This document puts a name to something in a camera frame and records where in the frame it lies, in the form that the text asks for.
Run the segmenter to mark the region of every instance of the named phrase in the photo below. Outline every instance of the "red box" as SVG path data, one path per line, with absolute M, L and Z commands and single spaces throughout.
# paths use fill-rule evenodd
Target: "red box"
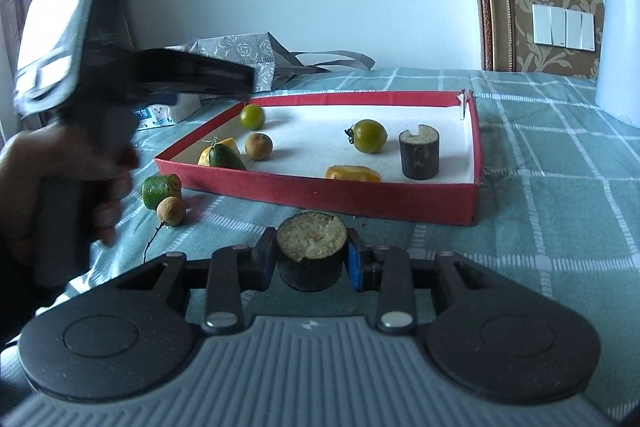
M 261 132 L 273 139 L 273 161 L 268 159 L 251 165 L 245 161 L 247 171 L 196 164 L 199 153 L 209 144 L 203 139 L 212 139 L 216 130 L 220 130 L 221 135 L 226 133 L 220 139 L 228 136 L 239 139 L 242 133 L 249 134 L 239 126 L 238 116 L 244 104 L 238 103 L 156 156 L 159 171 L 177 174 L 185 188 L 236 198 L 386 219 L 473 224 L 482 155 L 478 113 L 468 90 L 277 95 L 256 98 L 252 103 L 261 105 L 266 112 L 266 128 Z M 392 130 L 382 150 L 387 150 L 384 154 L 362 155 L 353 146 L 344 144 L 347 141 L 342 131 L 344 122 L 353 124 L 365 114 L 369 116 L 364 118 L 381 121 L 388 131 Z M 439 122 L 434 126 L 440 132 L 440 173 L 425 182 L 402 178 L 399 151 L 396 162 L 398 129 L 417 127 L 417 121 L 433 124 L 434 119 Z M 279 154 L 283 149 L 278 148 L 283 143 L 295 147 L 285 148 L 285 154 Z M 335 163 L 335 158 L 346 159 L 338 161 L 341 164 L 365 164 L 374 169 L 382 166 L 378 171 L 383 182 L 324 179 L 324 170 Z

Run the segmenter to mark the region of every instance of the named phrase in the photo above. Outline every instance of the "black handle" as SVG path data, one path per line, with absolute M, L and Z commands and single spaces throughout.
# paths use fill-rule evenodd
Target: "black handle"
M 121 158 L 138 126 L 138 118 L 124 107 L 85 103 L 67 108 L 57 123 L 88 131 L 96 150 Z M 94 240 L 92 214 L 105 198 L 104 182 L 46 178 L 40 184 L 35 216 L 34 279 L 37 285 L 65 285 L 89 270 Z

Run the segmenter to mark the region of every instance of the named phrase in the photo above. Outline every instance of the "light switch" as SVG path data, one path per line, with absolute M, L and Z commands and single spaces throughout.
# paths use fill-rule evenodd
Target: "light switch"
M 582 23 L 582 49 L 594 52 L 596 51 L 594 27 L 593 27 L 593 13 L 580 13 Z
M 551 10 L 549 6 L 533 4 L 533 41 L 536 44 L 551 44 Z
M 566 10 L 557 6 L 550 6 L 551 10 L 551 45 L 566 45 Z
M 582 12 L 566 11 L 566 47 L 573 50 L 582 49 Z

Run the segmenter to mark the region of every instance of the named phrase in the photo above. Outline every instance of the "black sleeve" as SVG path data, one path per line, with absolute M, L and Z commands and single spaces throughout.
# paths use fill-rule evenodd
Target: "black sleeve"
M 20 333 L 38 308 L 51 306 L 63 291 L 64 287 L 36 286 L 31 267 L 18 264 L 0 237 L 0 349 Z

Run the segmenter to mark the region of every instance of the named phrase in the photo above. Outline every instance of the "checkered cloth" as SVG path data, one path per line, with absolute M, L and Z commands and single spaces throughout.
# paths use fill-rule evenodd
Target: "checkered cloth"
M 392 244 L 412 257 L 454 250 L 587 317 L 602 341 L 602 355 L 588 389 L 615 418 L 640 398 L 640 130 L 594 105 L 590 80 L 549 74 L 486 71 L 378 70 L 301 76 L 288 92 L 333 90 L 473 89 L 484 155 L 478 223 L 453 227 L 342 216 L 368 245 Z M 203 108 L 188 121 L 136 135 L 142 167 L 125 201 L 116 247 L 96 245 L 91 272 L 76 281 L 64 301 L 142 261 L 158 224 L 142 205 L 143 180 L 156 172 L 153 158 L 224 109 Z M 190 222 L 162 229 L 148 258 L 184 251 L 189 259 L 238 243 L 254 244 L 265 227 L 277 227 L 299 209 L 185 190 Z M 263 294 L 245 293 L 246 314 L 367 314 L 377 295 L 355 294 L 344 278 L 308 295 L 274 277 Z M 427 291 L 418 291 L 418 316 L 433 318 Z M 198 320 L 202 299 L 188 318 Z

